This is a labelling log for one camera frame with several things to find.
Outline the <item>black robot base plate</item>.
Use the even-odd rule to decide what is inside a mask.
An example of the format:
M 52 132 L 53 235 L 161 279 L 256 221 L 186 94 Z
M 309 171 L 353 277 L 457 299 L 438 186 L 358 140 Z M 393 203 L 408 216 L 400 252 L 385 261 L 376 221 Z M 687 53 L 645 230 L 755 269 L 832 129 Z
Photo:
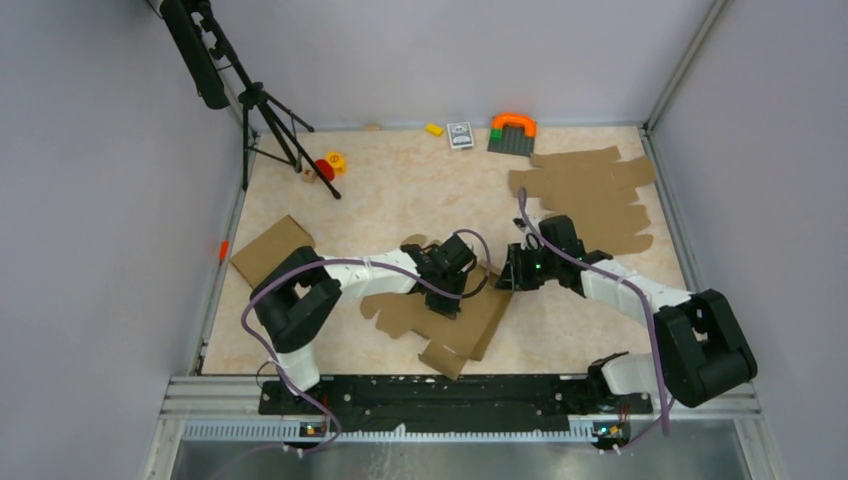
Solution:
M 581 415 L 650 414 L 647 394 L 616 396 L 584 375 L 324 376 L 308 390 L 314 404 L 280 381 L 266 381 L 258 411 L 266 416 L 333 413 L 345 433 L 565 432 Z

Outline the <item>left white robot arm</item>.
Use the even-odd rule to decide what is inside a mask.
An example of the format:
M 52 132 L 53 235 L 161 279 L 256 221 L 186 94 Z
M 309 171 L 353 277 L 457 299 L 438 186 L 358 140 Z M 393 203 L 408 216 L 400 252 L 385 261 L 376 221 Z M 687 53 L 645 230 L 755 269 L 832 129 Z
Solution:
M 340 302 L 381 294 L 422 294 L 425 307 L 448 319 L 461 301 L 480 293 L 490 275 L 466 289 L 478 261 L 454 233 L 441 244 L 406 243 L 376 255 L 321 256 L 313 247 L 295 249 L 255 287 L 246 307 L 270 340 L 272 362 L 286 376 L 283 401 L 297 413 L 319 404 L 320 373 L 312 342 Z

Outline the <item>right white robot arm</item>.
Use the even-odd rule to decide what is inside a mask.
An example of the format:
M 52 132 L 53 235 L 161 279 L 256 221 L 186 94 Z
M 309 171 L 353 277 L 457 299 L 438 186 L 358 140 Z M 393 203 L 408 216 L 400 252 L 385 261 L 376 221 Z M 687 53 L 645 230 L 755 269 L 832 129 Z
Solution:
M 654 338 L 648 354 L 614 353 L 590 365 L 586 397 L 594 409 L 612 412 L 627 395 L 660 392 L 694 408 L 757 376 L 758 363 L 722 293 L 662 285 L 606 252 L 587 251 L 565 215 L 513 223 L 524 238 L 508 245 L 496 289 L 528 292 L 555 281 L 639 322 Z

